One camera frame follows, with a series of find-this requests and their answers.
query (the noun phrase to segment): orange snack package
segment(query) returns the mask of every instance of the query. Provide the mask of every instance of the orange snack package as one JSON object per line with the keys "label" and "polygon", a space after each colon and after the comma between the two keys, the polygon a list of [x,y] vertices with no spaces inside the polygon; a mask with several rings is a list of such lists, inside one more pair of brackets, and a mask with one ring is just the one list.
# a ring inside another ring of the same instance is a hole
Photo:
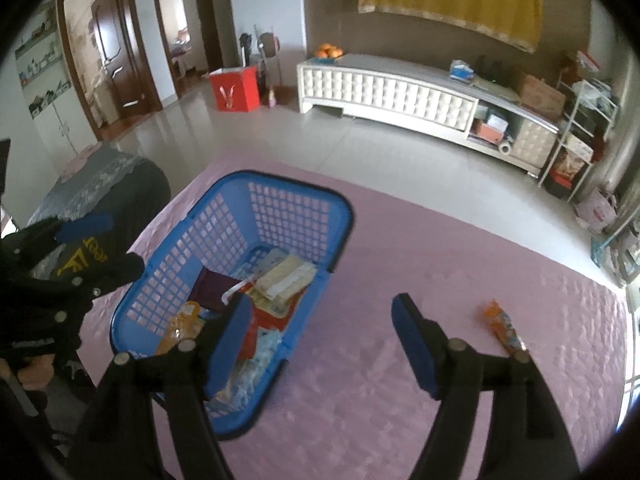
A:
{"label": "orange snack package", "polygon": [[509,354],[513,354],[516,350],[527,350],[516,329],[514,329],[511,318],[501,309],[497,301],[493,300],[489,303],[488,307],[482,311],[482,315],[488,321],[489,327],[491,327],[498,341],[502,343],[502,346],[507,349]]}
{"label": "orange snack package", "polygon": [[156,355],[166,354],[183,339],[195,339],[204,326],[204,320],[198,317],[199,313],[200,305],[195,301],[187,301],[181,306],[158,343]]}

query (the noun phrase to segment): red gift bag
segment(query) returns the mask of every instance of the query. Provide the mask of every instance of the red gift bag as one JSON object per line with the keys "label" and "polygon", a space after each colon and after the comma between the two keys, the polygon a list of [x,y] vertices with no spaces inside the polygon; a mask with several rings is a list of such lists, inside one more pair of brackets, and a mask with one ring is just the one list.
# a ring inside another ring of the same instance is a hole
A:
{"label": "red gift bag", "polygon": [[255,66],[221,68],[209,81],[221,112],[250,112],[260,105]]}

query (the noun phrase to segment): metal bolt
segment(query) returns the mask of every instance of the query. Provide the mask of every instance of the metal bolt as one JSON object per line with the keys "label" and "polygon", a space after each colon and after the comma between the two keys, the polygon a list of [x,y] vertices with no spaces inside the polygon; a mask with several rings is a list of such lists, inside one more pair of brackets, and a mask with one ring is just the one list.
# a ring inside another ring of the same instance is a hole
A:
{"label": "metal bolt", "polygon": [[462,352],[466,348],[466,342],[454,337],[449,339],[449,348],[454,352]]}
{"label": "metal bolt", "polygon": [[513,353],[513,357],[514,359],[516,359],[516,361],[519,361],[523,364],[526,364],[530,361],[531,356],[529,355],[529,352],[524,351],[524,350],[516,350]]}
{"label": "metal bolt", "polygon": [[178,344],[180,352],[191,352],[194,348],[196,348],[196,342],[193,339],[184,339]]}
{"label": "metal bolt", "polygon": [[113,362],[118,366],[125,365],[129,362],[131,356],[127,352],[120,352],[116,357],[113,358]]}

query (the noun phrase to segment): purple cloth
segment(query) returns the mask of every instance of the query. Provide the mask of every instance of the purple cloth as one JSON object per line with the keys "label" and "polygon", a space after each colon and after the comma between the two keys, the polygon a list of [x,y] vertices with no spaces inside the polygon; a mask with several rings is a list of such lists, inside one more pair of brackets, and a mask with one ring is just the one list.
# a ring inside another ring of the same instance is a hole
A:
{"label": "purple cloth", "polygon": [[187,301],[196,301],[202,308],[222,314],[226,308],[222,295],[238,283],[240,280],[202,267]]}
{"label": "purple cloth", "polygon": [[[343,193],[356,211],[335,275],[256,426],[222,443],[238,480],[405,480],[438,403],[415,382],[392,323],[391,299],[408,292],[449,336],[505,355],[478,310],[496,299],[544,375],[584,466],[620,412],[625,305],[585,276],[472,225],[319,174],[226,153],[164,209],[132,249],[145,259],[222,176],[253,169]],[[95,301],[79,355],[98,381],[113,354],[109,323],[126,290]],[[482,394],[463,477],[475,478],[486,443]],[[181,478],[164,411],[155,408],[166,469]]]}

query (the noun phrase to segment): cardboard box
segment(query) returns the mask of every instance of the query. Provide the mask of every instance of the cardboard box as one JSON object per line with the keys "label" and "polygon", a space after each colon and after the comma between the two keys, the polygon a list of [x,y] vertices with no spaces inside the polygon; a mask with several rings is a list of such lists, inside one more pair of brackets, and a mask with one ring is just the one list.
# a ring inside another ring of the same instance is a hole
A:
{"label": "cardboard box", "polygon": [[483,123],[480,119],[474,119],[471,127],[471,133],[496,145],[500,144],[500,141],[504,138],[504,134],[494,130],[487,124]]}
{"label": "cardboard box", "polygon": [[522,99],[522,106],[557,123],[562,116],[566,96],[531,74],[520,73],[514,90]]}
{"label": "cardboard box", "polygon": [[209,74],[221,112],[250,112],[260,106],[255,66],[221,68]]}

